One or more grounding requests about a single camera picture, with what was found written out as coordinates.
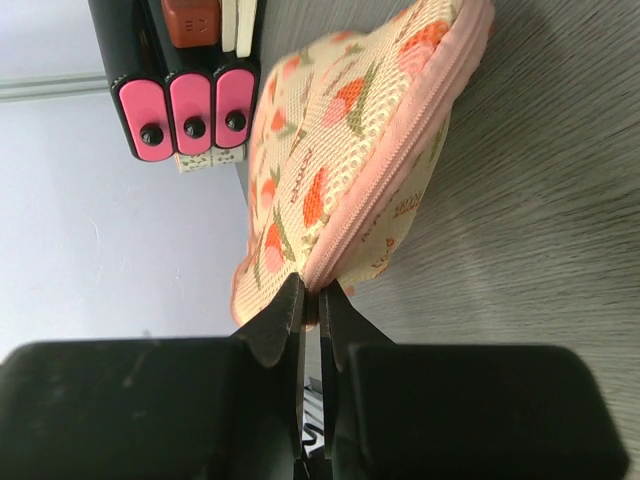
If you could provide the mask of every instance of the strawberry print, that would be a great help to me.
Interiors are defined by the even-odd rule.
[[[344,42],[347,38],[351,38],[352,36],[353,36],[353,32],[336,33],[333,37],[331,37],[331,43]]]
[[[276,188],[280,182],[280,169],[271,170],[271,176],[262,184],[260,190],[260,205],[265,210],[271,208],[273,197],[276,194]]]
[[[357,53],[360,53],[363,50],[364,50],[364,47],[360,46],[357,43],[347,45],[344,49],[344,53],[340,55],[331,65],[329,65],[329,68],[327,68],[327,70],[324,72],[324,74],[322,75],[322,81],[324,82],[327,79],[327,77],[333,71],[336,65],[338,65],[342,60],[344,60],[347,57],[356,55]]]
[[[267,231],[267,240],[264,244],[264,264],[270,273],[279,271],[284,265],[282,240],[275,223],[272,223]]]
[[[334,95],[322,119],[323,127],[332,127],[342,119],[347,119],[347,125],[356,135],[362,137],[362,113],[364,103],[371,89],[371,84],[380,68],[380,64],[371,64],[364,77],[351,80]]]
[[[276,75],[273,76],[269,85],[267,85],[267,91],[269,92],[269,98],[271,99],[271,103],[273,103],[276,99],[276,88],[278,86],[278,77]]]
[[[276,133],[278,138],[284,138],[294,134],[296,132],[296,126],[287,121],[284,110],[279,108],[271,119],[271,131]]]
[[[411,36],[400,48],[398,56],[400,71],[412,77],[420,73],[448,31],[449,25],[439,20]]]
[[[327,168],[322,167],[304,197],[302,213],[304,226],[309,228],[324,216],[324,197],[327,190]]]
[[[364,83],[364,78],[356,78],[338,90],[324,114],[323,127],[333,127],[347,116],[362,93]]]
[[[371,85],[373,84],[373,80],[375,79],[379,69],[380,63],[375,66],[373,64],[369,66],[369,69],[364,76],[364,87],[362,89],[362,92],[360,93],[360,96],[358,96],[356,106],[353,110],[347,113],[347,125],[349,126],[351,131],[359,137],[364,137],[364,127],[362,126],[364,104],[367,101],[369,90],[371,90]]]
[[[282,66],[282,79],[286,80],[293,75],[299,67],[313,65],[313,60],[309,57],[307,49],[302,50],[298,55],[294,55]]]

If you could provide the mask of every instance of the wood grain surface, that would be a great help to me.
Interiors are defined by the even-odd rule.
[[[369,31],[409,3],[269,0],[265,73],[327,32]],[[496,0],[496,32],[454,107],[413,229],[389,271],[354,299],[398,342],[574,349],[636,459],[639,5]],[[318,347],[314,332],[316,377]]]

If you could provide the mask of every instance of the floral fabric pouch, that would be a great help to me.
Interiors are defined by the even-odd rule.
[[[490,0],[418,0],[369,35],[327,36],[274,67],[250,144],[248,255],[232,293],[238,323],[290,273],[315,292],[385,270],[493,13]]]

